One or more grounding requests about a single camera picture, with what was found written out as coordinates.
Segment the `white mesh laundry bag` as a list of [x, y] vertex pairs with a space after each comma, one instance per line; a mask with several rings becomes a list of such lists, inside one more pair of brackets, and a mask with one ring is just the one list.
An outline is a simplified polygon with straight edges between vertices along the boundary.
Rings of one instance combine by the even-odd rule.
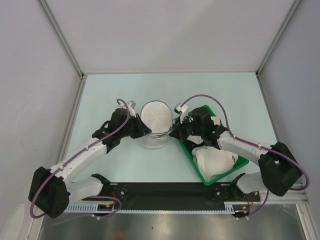
[[150, 149], [158, 149], [169, 141], [169, 133], [173, 124], [173, 113], [163, 101], [153, 100], [147, 102], [141, 109], [142, 122], [151, 129], [151, 133], [143, 136], [140, 142]]

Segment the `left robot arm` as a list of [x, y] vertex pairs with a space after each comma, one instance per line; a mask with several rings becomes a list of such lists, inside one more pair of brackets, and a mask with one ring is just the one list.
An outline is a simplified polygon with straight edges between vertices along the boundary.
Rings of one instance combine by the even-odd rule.
[[34, 207], [54, 219], [60, 216], [69, 203], [84, 199], [105, 200], [111, 195], [110, 181], [99, 173], [85, 180], [75, 182], [75, 178], [94, 161], [101, 159], [117, 147], [121, 139], [138, 139], [150, 134], [137, 113], [129, 114], [125, 108], [117, 108], [102, 126], [96, 130], [86, 146], [74, 156], [50, 167], [39, 167], [33, 174], [28, 195], [31, 202], [30, 215], [36, 219]]

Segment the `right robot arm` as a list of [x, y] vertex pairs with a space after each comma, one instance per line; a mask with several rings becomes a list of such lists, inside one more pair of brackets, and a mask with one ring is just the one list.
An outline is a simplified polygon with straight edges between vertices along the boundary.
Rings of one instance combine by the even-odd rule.
[[258, 172], [242, 173], [235, 179], [230, 194], [237, 201], [262, 190], [282, 197], [303, 174], [284, 143], [241, 140], [222, 125], [208, 106], [189, 111], [187, 105], [178, 104], [174, 111], [179, 116], [169, 135], [186, 146], [205, 185], [210, 185], [214, 176], [230, 171], [240, 159], [259, 167]]

